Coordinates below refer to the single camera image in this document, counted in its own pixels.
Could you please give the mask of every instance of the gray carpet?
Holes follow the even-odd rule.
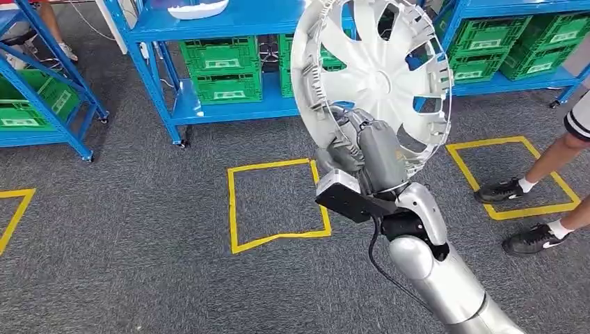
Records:
[[[106,31],[93,5],[82,7]],[[88,134],[93,164],[66,145],[0,150],[0,188],[37,189],[0,256],[0,333],[443,332],[372,268],[370,224],[330,214],[331,237],[278,239],[233,255],[226,169],[311,157],[303,123],[202,125],[191,148],[172,146],[131,61],[71,8],[65,17],[79,68],[112,119]],[[449,142],[523,135],[542,150],[563,132],[567,106],[545,107],[557,93],[456,99]],[[532,160],[517,145],[461,154],[478,182],[519,176]],[[560,171],[581,197],[589,162],[585,152]],[[321,227],[310,178],[303,165],[238,173],[240,242]],[[544,254],[509,257],[503,238],[559,215],[491,220],[445,150],[415,180],[430,184],[459,253],[518,324],[529,333],[589,332],[588,230]],[[563,199],[551,180],[539,186],[523,205]],[[14,203],[0,201],[5,219]],[[377,260],[398,277],[386,246],[378,243]]]

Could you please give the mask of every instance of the black cable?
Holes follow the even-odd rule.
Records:
[[[389,276],[389,274],[386,273],[385,270],[383,270],[383,268],[381,268],[381,266],[379,266],[377,264],[377,262],[375,261],[375,258],[373,257],[373,249],[375,248],[375,243],[377,242],[377,238],[379,237],[379,234],[380,234],[379,225],[380,225],[381,219],[373,217],[373,222],[375,222],[375,231],[373,232],[373,237],[371,238],[371,243],[369,244],[369,260],[371,260],[371,263],[373,264],[373,266],[375,266],[375,268],[377,269],[377,271],[381,275],[385,276],[385,278],[387,278],[387,280],[389,280],[391,283],[393,283],[393,285],[395,285],[403,293],[407,294],[410,298],[412,298],[414,301],[416,301],[416,303],[419,303],[426,311],[428,311],[430,314],[433,314],[432,310],[430,310],[428,305],[422,299],[418,298],[410,290],[406,289],[403,285],[401,285],[401,283],[399,283],[394,278]]]

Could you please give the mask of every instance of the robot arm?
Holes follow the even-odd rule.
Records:
[[[337,143],[319,151],[320,162],[332,171],[320,181],[316,201],[356,222],[382,221],[392,261],[449,333],[523,334],[448,242],[430,191],[408,181],[391,127],[359,109],[333,108],[339,126],[360,151]]]

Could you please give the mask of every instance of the shorts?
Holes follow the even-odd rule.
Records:
[[[564,124],[574,137],[590,142],[590,93],[586,93],[566,115]]]

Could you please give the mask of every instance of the green plastic crate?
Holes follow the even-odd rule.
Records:
[[[290,67],[280,67],[280,93],[283,97],[293,96],[293,86],[291,84]]]
[[[180,51],[192,77],[260,69],[256,36],[184,40]]]
[[[324,69],[328,72],[340,71],[346,68],[344,64],[341,65],[324,65]],[[283,97],[293,96],[293,86],[291,84],[291,68],[280,66],[280,92]]]
[[[455,82],[481,82],[492,79],[502,62],[506,53],[486,54],[480,56],[456,56],[449,62],[453,69]]]
[[[352,30],[350,29],[345,29],[344,33],[349,37],[352,36]],[[293,35],[294,34],[292,33],[283,33],[278,36],[279,61],[280,65],[283,67],[289,67],[291,64],[291,46],[293,45]],[[343,64],[340,59],[334,57],[324,47],[322,47],[320,50],[320,56],[324,66],[332,67]]]
[[[451,21],[453,10],[448,10],[435,26],[442,38]],[[478,56],[508,52],[529,24],[532,16],[466,19],[461,22],[447,50],[454,56]]]
[[[66,121],[80,103],[78,93],[67,84],[39,70],[18,72],[62,121]],[[24,99],[8,80],[0,77],[0,131],[51,131],[53,129],[42,114]]]
[[[577,45],[556,49],[531,51],[523,45],[515,45],[500,67],[500,72],[510,80],[534,77],[555,72]]]
[[[590,12],[536,15],[518,43],[533,51],[578,45],[590,31]]]
[[[192,77],[201,104],[262,101],[262,72]]]

